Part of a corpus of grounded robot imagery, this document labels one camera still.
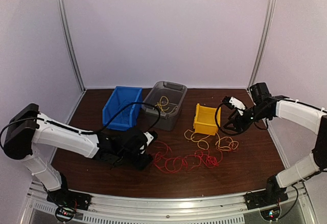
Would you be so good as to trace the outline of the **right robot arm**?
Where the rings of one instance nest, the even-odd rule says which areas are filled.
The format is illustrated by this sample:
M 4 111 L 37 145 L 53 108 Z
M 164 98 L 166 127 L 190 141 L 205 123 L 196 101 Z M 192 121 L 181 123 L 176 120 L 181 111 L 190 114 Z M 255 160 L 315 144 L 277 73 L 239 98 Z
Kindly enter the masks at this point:
M 228 113 L 217 122 L 218 131 L 235 138 L 251 129 L 267 130 L 284 169 L 271 173 L 261 191 L 266 204 L 282 199 L 292 185 L 314 181 L 314 189 L 326 178 L 326 107 L 322 102 L 310 105 L 284 95 L 272 94 L 266 83 L 256 83 L 247 91 L 250 102 L 226 96 L 218 109 Z

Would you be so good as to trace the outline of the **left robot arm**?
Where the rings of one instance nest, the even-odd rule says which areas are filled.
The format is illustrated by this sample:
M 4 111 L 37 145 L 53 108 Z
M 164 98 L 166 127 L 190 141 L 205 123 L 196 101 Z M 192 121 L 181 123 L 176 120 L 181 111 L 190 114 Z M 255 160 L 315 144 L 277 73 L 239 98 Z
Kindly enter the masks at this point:
M 21 161 L 41 181 L 50 200 L 63 206 L 73 202 L 75 193 L 69 190 L 66 177 L 44 159 L 36 144 L 61 148 L 112 166 L 127 162 L 143 170 L 153 160 L 146 149 L 158 137 L 155 131 L 143 132 L 137 127 L 118 136 L 107 135 L 102 130 L 78 129 L 49 118 L 35 103 L 13 117 L 1 135 L 6 136 L 1 143 L 5 155 Z

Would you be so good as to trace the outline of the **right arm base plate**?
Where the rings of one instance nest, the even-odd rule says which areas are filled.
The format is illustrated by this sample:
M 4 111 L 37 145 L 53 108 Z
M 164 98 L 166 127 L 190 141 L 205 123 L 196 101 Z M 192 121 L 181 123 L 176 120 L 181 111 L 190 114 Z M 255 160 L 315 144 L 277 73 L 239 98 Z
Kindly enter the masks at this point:
M 269 192 L 261 190 L 257 192 L 247 192 L 244 195 L 245 204 L 248 210 L 263 208 L 270 205 L 276 205 L 281 201 L 288 200 L 288 195 L 285 191 Z

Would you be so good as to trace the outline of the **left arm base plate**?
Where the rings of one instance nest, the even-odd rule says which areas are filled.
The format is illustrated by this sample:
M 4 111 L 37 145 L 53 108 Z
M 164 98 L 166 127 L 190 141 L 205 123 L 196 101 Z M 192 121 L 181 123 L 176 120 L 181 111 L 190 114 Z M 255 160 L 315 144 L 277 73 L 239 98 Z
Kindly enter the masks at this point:
M 91 195 L 75 191 L 69 191 L 68 193 L 50 192 L 46 199 L 60 206 L 87 211 L 91 202 Z

